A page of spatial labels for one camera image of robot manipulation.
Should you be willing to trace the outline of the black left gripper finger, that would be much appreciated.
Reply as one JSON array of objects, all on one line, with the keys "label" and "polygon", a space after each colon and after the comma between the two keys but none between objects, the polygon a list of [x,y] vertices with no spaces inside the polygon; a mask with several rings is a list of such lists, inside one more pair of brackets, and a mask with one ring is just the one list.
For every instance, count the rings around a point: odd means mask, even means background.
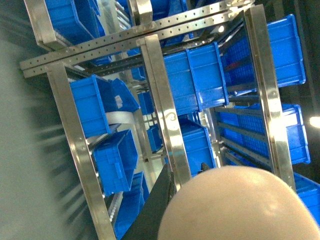
[{"label": "black left gripper finger", "polygon": [[129,227],[125,240],[156,240],[165,210],[175,195],[175,178],[166,163],[136,220]]}]

